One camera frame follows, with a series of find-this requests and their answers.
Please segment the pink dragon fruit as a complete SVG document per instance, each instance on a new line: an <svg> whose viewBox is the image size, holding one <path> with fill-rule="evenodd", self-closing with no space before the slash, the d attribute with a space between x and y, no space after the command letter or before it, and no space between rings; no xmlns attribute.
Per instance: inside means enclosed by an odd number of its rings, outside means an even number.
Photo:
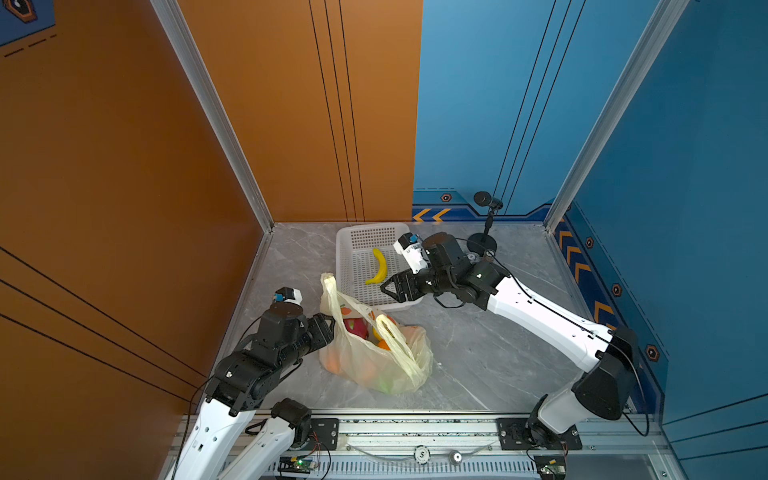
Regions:
<svg viewBox="0 0 768 480"><path fill-rule="evenodd" d="M368 324L362 317L346 318L343 320L343 324L347 332L364 340L368 339Z"/></svg>

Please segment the yellow banana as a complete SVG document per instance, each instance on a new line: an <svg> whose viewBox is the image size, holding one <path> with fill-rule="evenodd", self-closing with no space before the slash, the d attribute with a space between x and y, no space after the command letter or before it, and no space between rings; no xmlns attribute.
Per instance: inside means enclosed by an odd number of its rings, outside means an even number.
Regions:
<svg viewBox="0 0 768 480"><path fill-rule="evenodd" d="M381 284L387 279L388 276L388 264L383 252L378 248L373 248L372 253L377 261L378 269L372 278L365 281L366 285Z"/></svg>

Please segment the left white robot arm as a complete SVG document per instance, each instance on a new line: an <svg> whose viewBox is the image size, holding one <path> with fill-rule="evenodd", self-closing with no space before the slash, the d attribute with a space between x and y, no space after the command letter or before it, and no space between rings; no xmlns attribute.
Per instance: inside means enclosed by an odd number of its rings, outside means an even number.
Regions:
<svg viewBox="0 0 768 480"><path fill-rule="evenodd" d="M306 316L295 300L275 301L258 329L222 359L202 389L195 424L185 427L183 447L168 479L259 479L293 447L307 441L311 410L289 398L277 402L256 437L230 464L225 460L266 396L303 358L330 345L336 320Z"/></svg>

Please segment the translucent printed plastic bag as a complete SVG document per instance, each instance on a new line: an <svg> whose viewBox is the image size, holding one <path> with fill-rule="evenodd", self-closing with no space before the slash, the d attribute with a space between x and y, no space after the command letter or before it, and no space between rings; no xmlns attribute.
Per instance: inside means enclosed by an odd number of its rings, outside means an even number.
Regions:
<svg viewBox="0 0 768 480"><path fill-rule="evenodd" d="M340 292L331 273L321 275L320 311L335 319L334 340L320 350L322 366L332 374L389 395L412 393L430 378L434 356L426 330L401 325L382 310ZM347 332L343 320L362 317L367 340ZM380 349L378 339L390 350Z"/></svg>

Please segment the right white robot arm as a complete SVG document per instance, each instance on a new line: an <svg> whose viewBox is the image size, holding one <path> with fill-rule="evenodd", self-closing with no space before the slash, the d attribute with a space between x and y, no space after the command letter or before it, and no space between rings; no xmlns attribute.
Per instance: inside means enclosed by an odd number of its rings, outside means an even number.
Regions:
<svg viewBox="0 0 768 480"><path fill-rule="evenodd" d="M522 326L578 367L575 380L534 407L524 427L531 445L558 445L571 427L586 419L623 417L631 394L641 387L633 330L610 328L570 312L527 287L494 254L471 259L449 233L420 239L406 232L393 248L408 267L380 289L396 302L452 294L460 305L475 305Z"/></svg>

